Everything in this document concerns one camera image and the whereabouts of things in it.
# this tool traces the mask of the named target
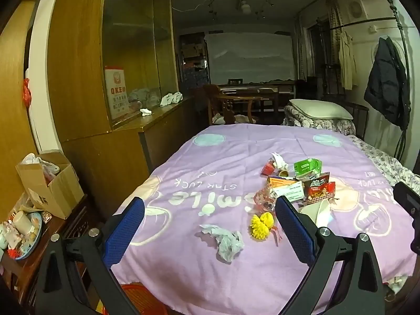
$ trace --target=wooden chair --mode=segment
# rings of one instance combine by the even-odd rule
[[[213,117],[219,113],[223,116],[225,124],[235,124],[235,112],[233,108],[234,101],[247,101],[247,116],[249,123],[253,123],[255,118],[251,115],[251,108],[253,101],[261,100],[257,96],[228,96],[223,95],[219,86],[214,84],[207,84],[203,86],[204,92],[207,97],[209,125],[213,124]]]
[[[228,85],[241,85],[243,83],[243,79],[228,79]]]

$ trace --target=plate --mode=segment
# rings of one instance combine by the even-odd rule
[[[41,235],[42,235],[42,232],[43,232],[42,231],[42,229],[43,229],[43,219],[42,219],[41,215],[38,212],[33,212],[33,213],[27,214],[27,216],[28,216],[28,218],[31,222],[32,222],[33,217],[35,217],[39,220],[39,224],[40,224],[39,232],[38,232],[38,235],[35,238],[34,245],[32,245],[31,248],[28,250],[28,252],[26,252],[23,256],[17,257],[17,258],[15,258],[15,260],[22,260],[22,259],[27,258],[32,253],[32,251],[34,250],[36,245],[38,244],[39,239],[41,238]]]

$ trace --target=pillow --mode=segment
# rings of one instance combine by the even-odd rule
[[[352,120],[353,116],[338,104],[325,101],[312,101],[309,99],[291,99],[291,105],[299,110],[306,117],[325,120],[339,118]]]

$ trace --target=sign with red text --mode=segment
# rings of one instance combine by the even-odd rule
[[[105,67],[105,84],[111,119],[115,120],[130,111],[129,99],[125,90],[124,70]]]

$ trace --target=metal bolt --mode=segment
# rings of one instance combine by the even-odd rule
[[[366,233],[360,233],[359,237],[362,242],[369,240],[369,236]]]
[[[97,228],[91,228],[89,230],[89,236],[96,237],[99,234],[99,230]]]
[[[319,233],[320,233],[321,235],[323,235],[324,237],[328,237],[328,236],[331,234],[331,231],[330,231],[330,229],[329,229],[329,228],[327,228],[327,227],[321,227],[321,228],[319,229]]]
[[[58,233],[54,233],[52,236],[51,236],[51,241],[53,242],[53,241],[58,241],[58,239],[60,239],[60,235],[58,234]]]

